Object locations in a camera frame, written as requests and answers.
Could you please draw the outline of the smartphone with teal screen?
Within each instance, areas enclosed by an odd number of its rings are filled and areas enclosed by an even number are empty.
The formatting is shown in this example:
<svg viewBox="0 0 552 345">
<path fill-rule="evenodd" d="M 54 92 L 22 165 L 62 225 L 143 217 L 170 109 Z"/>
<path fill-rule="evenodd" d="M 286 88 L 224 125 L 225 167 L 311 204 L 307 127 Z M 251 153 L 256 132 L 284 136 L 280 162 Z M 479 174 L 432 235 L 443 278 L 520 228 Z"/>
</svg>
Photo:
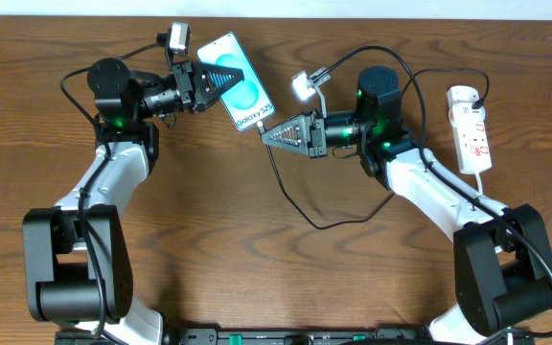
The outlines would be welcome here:
<svg viewBox="0 0 552 345">
<path fill-rule="evenodd" d="M 220 97 L 237 130 L 247 130 L 275 113 L 275 105 L 234 33 L 200 47 L 196 56 L 201 62 L 242 70 L 243 79 Z"/>
</svg>

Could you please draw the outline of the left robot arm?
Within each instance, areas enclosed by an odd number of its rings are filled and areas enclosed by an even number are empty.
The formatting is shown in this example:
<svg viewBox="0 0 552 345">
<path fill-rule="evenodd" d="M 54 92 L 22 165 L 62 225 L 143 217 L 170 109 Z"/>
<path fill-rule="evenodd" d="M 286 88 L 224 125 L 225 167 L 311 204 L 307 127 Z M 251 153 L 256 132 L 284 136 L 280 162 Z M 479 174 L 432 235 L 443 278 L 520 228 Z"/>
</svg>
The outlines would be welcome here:
<svg viewBox="0 0 552 345">
<path fill-rule="evenodd" d="M 95 159 L 68 195 L 23 218 L 29 313 L 78 330 L 77 341 L 174 344 L 177 334 L 164 316 L 133 294 L 120 215 L 158 158 L 154 119 L 207 110 L 243 72 L 186 60 L 159 77 L 114 57 L 83 72 L 99 110 L 89 119 Z"/>
</svg>

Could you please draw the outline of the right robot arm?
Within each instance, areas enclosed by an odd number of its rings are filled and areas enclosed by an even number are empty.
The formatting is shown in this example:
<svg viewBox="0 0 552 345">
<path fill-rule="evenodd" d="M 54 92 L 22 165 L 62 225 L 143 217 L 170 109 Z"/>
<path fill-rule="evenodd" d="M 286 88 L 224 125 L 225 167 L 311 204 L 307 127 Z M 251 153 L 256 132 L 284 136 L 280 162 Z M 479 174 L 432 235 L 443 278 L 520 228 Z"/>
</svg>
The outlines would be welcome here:
<svg viewBox="0 0 552 345">
<path fill-rule="evenodd" d="M 396 72 L 370 67 L 358 77 L 355 109 L 312 109 L 262 129 L 261 140 L 310 158 L 356 147 L 368 176 L 448 236 L 457 303 L 429 324 L 432 341 L 531 344 L 552 337 L 552 249 L 541 214 L 492 200 L 450 172 L 403 127 L 401 107 Z"/>
</svg>

